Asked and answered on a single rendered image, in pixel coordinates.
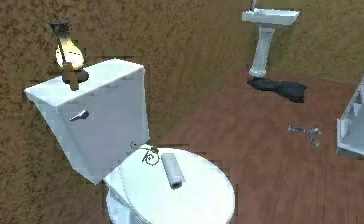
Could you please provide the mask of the black cloth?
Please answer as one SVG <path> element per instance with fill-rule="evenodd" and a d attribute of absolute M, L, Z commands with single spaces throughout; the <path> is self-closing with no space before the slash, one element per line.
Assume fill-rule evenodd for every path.
<path fill-rule="evenodd" d="M 294 103 L 303 103 L 307 86 L 295 81 L 279 81 L 264 77 L 253 77 L 247 84 L 260 91 L 274 92 Z"/>

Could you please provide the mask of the grey metal tap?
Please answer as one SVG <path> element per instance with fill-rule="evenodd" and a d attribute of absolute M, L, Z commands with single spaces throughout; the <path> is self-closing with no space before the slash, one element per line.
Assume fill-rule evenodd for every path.
<path fill-rule="evenodd" d="M 309 128 L 309 129 L 305 129 L 305 128 L 294 127 L 292 125 L 288 125 L 287 131 L 288 132 L 302 132 L 302 133 L 306 133 L 309 136 L 309 138 L 310 138 L 310 145 L 312 147 L 319 147 L 321 145 L 321 143 L 315 138 L 315 135 L 321 135 L 322 134 L 322 132 L 320 131 L 319 128 Z"/>

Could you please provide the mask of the grey paper roll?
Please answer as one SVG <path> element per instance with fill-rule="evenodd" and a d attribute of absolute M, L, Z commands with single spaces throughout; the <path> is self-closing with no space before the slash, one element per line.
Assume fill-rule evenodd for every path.
<path fill-rule="evenodd" d="M 163 153 L 161 160 L 170 187 L 173 190 L 180 188 L 185 182 L 185 178 L 176 156 L 173 153 Z"/>

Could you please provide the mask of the white pedestal sink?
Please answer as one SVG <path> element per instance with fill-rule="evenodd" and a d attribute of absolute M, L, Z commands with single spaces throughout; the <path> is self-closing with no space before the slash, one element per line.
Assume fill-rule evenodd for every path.
<path fill-rule="evenodd" d="M 267 59 L 270 44 L 276 29 L 291 26 L 299 16 L 297 10 L 257 8 L 257 0 L 251 0 L 250 9 L 242 13 L 242 21 L 250 22 L 258 27 L 258 41 L 254 59 L 249 69 L 253 77 L 266 75 Z"/>

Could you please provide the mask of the grey flush lever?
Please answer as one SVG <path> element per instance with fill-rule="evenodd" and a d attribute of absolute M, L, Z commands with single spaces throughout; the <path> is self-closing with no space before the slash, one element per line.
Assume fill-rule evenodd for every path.
<path fill-rule="evenodd" d="M 76 121 L 80 119 L 87 119 L 89 116 L 89 112 L 87 110 L 82 110 L 79 114 L 76 116 L 70 118 L 70 121 Z"/>

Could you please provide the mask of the white toilet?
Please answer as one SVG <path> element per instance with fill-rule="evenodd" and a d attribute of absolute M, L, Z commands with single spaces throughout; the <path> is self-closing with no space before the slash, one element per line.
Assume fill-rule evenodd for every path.
<path fill-rule="evenodd" d="M 87 67 L 89 79 L 72 91 L 61 78 L 28 87 L 71 167 L 108 187 L 112 224 L 230 224 L 235 193 L 226 175 L 206 158 L 179 146 L 155 146 L 160 161 L 142 162 L 149 143 L 142 65 L 111 59 Z M 87 119 L 70 118 L 87 110 Z M 185 182 L 173 190 L 161 160 L 173 153 Z"/>

